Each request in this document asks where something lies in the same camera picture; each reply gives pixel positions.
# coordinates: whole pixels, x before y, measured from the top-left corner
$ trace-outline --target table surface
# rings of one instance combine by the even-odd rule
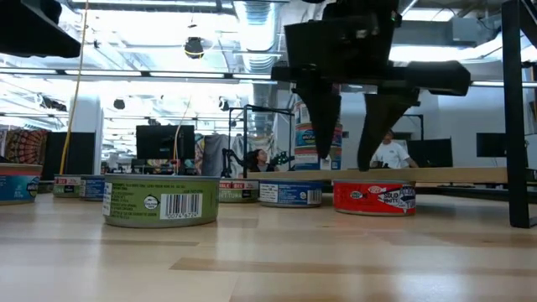
[[[0,206],[16,302],[536,301],[537,231],[507,204],[420,195],[413,217],[221,205],[218,222],[103,224],[99,202]]]
[[[407,180],[421,183],[507,183],[507,169],[498,168],[419,168],[285,171],[248,173],[259,180]]]

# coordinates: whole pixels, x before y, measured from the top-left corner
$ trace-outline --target person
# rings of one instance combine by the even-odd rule
[[[377,151],[373,155],[371,167],[383,168],[385,165],[391,169],[401,169],[406,162],[410,168],[419,168],[417,163],[410,157],[406,150],[400,144],[393,142],[394,132],[388,130]]]
[[[278,167],[268,164],[267,153],[262,149],[256,149],[247,155],[248,172],[274,172]]]

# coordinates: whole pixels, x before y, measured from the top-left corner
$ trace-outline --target white shirt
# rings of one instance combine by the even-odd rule
[[[401,169],[406,166],[405,160],[409,158],[410,156],[403,146],[398,143],[390,142],[388,144],[381,143],[380,146],[378,146],[372,161],[388,164],[388,167],[391,169]]]

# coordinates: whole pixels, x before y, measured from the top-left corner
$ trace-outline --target yellow cable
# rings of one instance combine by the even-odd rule
[[[172,159],[175,161],[175,166],[174,166],[174,172],[177,174],[178,173],[178,165],[177,165],[177,160],[179,158],[179,155],[177,153],[177,137],[179,136],[179,129],[181,128],[181,124],[183,123],[183,120],[185,120],[185,117],[186,117],[186,113],[188,112],[188,109],[190,108],[190,101],[192,101],[192,95],[190,95],[190,98],[188,99],[188,103],[186,104],[186,109],[185,109],[185,112],[183,112],[183,117],[181,118],[181,120],[179,121],[179,125],[177,126],[177,130],[175,131],[175,139],[174,139],[174,155],[172,157]]]
[[[75,97],[73,98],[73,107],[69,114],[69,126],[67,126],[67,135],[65,136],[64,151],[61,154],[60,175],[63,175],[65,168],[65,157],[67,156],[67,150],[69,149],[70,132],[73,127],[73,120],[75,116],[76,102],[78,101],[78,91],[81,86],[81,71],[82,64],[84,63],[84,43],[86,42],[86,26],[87,26],[87,11],[90,8],[90,0],[86,0],[86,6],[84,7],[84,27],[82,28],[82,42],[81,42],[81,59],[78,65],[78,75],[76,77],[76,89]]]

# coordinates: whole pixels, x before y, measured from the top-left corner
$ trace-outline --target red can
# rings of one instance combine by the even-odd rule
[[[409,216],[416,212],[416,192],[408,181],[334,180],[334,208],[347,214]]]

